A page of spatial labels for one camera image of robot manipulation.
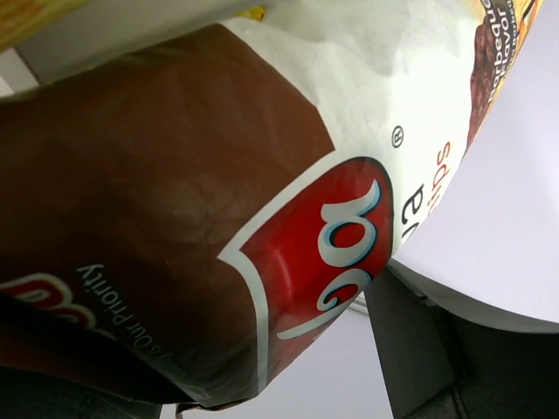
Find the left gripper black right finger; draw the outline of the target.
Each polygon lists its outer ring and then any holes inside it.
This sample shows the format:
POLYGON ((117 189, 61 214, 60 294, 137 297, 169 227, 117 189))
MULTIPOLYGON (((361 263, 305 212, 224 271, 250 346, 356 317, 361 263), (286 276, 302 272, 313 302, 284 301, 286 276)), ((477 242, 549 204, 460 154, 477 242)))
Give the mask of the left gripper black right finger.
POLYGON ((365 289, 395 418, 556 418, 558 325, 391 261, 365 289))

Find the brown Chuba cassava bag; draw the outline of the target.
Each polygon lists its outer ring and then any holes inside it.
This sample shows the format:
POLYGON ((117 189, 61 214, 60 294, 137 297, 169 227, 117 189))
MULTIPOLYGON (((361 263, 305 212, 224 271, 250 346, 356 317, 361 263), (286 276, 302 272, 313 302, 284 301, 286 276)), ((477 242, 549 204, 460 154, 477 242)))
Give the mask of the brown Chuba cassava bag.
POLYGON ((538 1, 278 1, 1 102, 1 364, 260 393, 437 208, 538 1))

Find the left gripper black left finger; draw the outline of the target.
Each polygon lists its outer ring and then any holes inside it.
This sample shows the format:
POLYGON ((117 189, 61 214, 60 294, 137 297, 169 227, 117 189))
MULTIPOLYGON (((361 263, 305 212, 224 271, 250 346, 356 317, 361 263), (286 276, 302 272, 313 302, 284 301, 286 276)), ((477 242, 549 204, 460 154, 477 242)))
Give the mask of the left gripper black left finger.
POLYGON ((1 369, 2 418, 158 418, 161 411, 49 375, 1 369))

